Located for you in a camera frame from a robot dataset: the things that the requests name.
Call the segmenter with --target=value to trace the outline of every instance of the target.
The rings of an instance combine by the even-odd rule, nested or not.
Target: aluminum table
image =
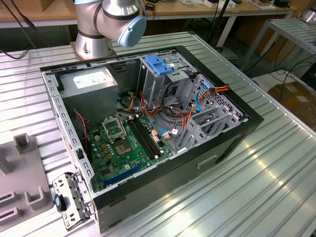
[[[315,132],[196,35],[149,36],[133,48],[114,47],[123,54],[174,45],[185,46],[265,120],[222,163],[102,236],[309,236],[316,228]],[[73,167],[39,67],[76,60],[69,46],[31,50],[19,61],[0,56],[0,142],[23,132],[35,135],[49,183]],[[94,220],[66,232],[56,207],[0,233],[99,235]]]
[[[294,42],[295,44],[301,47],[301,49],[298,51],[294,58],[299,58],[300,54],[302,54],[304,50],[308,51],[311,54],[316,54],[316,25],[309,25],[297,18],[268,20],[265,22],[257,38],[248,50],[244,58],[243,65],[240,68],[242,71],[245,69],[251,56],[257,49],[259,43],[265,36],[265,33],[268,29],[274,30],[275,34],[267,43],[261,55],[263,55],[265,52],[269,50],[269,48],[273,45],[274,41],[277,39],[279,35],[286,37],[288,40]]]

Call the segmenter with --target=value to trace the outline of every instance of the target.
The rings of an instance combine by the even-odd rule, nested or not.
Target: yellow wire
[[[225,88],[227,87],[226,85],[225,86],[222,86],[222,87],[216,87],[215,89],[222,89],[222,88]]]
[[[135,98],[135,97],[133,96],[132,102],[130,103],[130,106],[129,106],[127,109],[125,109],[124,111],[130,111],[130,110],[133,108],[134,98]]]

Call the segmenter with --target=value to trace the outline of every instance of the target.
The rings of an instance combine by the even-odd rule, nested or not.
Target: green motherboard
[[[150,158],[141,146],[137,136],[132,132],[127,120],[123,122],[123,127],[126,131],[125,139],[117,139],[113,143],[109,141],[106,131],[103,126],[88,132],[92,146],[92,168],[94,177],[91,181],[94,192],[98,192],[106,188],[107,181],[120,181],[136,171],[141,171],[149,166],[160,162],[170,156],[172,153],[169,147],[163,141],[155,142],[151,134],[154,129],[148,118],[142,116],[138,119],[141,125],[144,126],[150,139],[155,143],[155,146],[160,151],[158,158]],[[113,135],[119,132],[117,124],[111,122],[106,125],[106,129]]]

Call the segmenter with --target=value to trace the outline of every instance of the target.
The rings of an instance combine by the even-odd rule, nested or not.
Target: blue drive bay latch
[[[146,56],[147,63],[155,70],[158,76],[173,72],[172,68],[169,68],[162,59],[156,55]]]

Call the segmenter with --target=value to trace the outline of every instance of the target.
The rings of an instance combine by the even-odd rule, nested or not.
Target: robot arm
[[[111,40],[134,46],[143,36],[146,19],[137,0],[75,0],[78,18],[76,53],[84,59],[114,53]]]

